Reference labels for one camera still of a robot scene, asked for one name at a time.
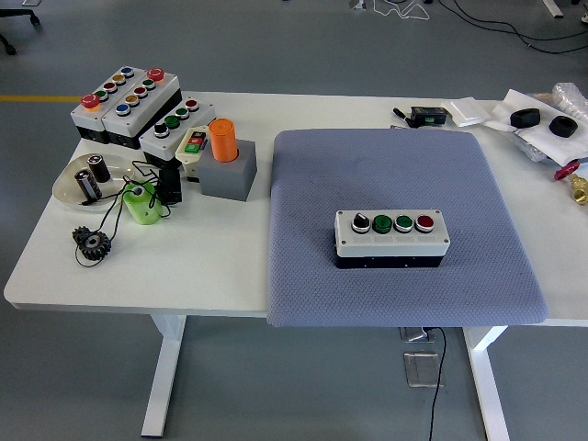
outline yellow floor line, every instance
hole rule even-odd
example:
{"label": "yellow floor line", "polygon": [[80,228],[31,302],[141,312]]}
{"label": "yellow floor line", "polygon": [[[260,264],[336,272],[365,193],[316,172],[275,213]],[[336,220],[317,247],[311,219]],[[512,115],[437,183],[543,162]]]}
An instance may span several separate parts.
{"label": "yellow floor line", "polygon": [[77,103],[79,96],[0,95],[0,102],[13,103]]}

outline metal gear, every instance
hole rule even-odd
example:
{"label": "metal gear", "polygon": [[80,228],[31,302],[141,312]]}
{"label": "metal gear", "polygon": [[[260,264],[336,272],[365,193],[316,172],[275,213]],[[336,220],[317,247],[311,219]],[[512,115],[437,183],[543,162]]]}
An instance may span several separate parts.
{"label": "metal gear", "polygon": [[92,232],[90,232],[88,227],[78,227],[72,231],[72,237],[78,245],[85,241],[85,239],[91,234]]}
{"label": "metal gear", "polygon": [[90,232],[86,227],[79,227],[72,233],[82,255],[92,261],[102,260],[110,251],[110,239],[103,232]]}

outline table leg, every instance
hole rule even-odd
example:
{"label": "table leg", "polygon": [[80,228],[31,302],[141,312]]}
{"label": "table leg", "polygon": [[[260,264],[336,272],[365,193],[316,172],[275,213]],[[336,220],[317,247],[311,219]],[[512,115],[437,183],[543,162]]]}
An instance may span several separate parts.
{"label": "table leg", "polygon": [[152,315],[152,318],[164,340],[159,352],[141,436],[161,438],[164,435],[167,406],[174,386],[175,367],[182,346],[186,316]]}
{"label": "table leg", "polygon": [[486,328],[463,328],[468,347],[469,363],[473,373],[481,415],[488,441],[509,441],[503,407],[496,389],[492,365],[488,357],[488,346],[504,332],[506,326]]}

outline orange cylinder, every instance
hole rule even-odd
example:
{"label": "orange cylinder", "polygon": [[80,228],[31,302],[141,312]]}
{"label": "orange cylinder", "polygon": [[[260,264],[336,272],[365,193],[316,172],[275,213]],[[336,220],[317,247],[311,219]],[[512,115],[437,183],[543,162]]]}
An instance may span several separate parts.
{"label": "orange cylinder", "polygon": [[215,119],[209,124],[212,156],[221,163],[229,163],[237,158],[237,139],[235,126],[230,119]]}

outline gray floor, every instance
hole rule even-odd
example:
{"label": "gray floor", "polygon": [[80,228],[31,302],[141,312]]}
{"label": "gray floor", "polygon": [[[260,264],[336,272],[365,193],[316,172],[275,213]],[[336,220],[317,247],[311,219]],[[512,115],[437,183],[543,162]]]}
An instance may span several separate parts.
{"label": "gray floor", "polygon": [[[582,8],[568,1],[558,2],[559,20],[539,0],[461,3],[525,34],[588,29]],[[0,96],[81,96],[121,65],[163,67],[186,90],[500,99],[509,88],[545,92],[573,82],[588,95],[588,50],[532,51],[515,36],[459,21],[438,1],[425,6],[427,22],[378,16],[370,1],[367,12],[346,4],[44,0],[35,8],[42,28],[25,17],[0,19],[18,50],[0,53]],[[72,107],[0,102],[2,286],[77,143]],[[447,336],[434,439],[483,440],[461,333]],[[515,327],[491,347],[511,439],[586,439],[587,338],[588,329]],[[0,439],[137,439],[159,344],[148,317],[17,311],[0,300]],[[396,329],[190,318],[165,437],[427,439],[433,392],[407,386],[402,353],[429,346],[442,348],[413,349]]]}

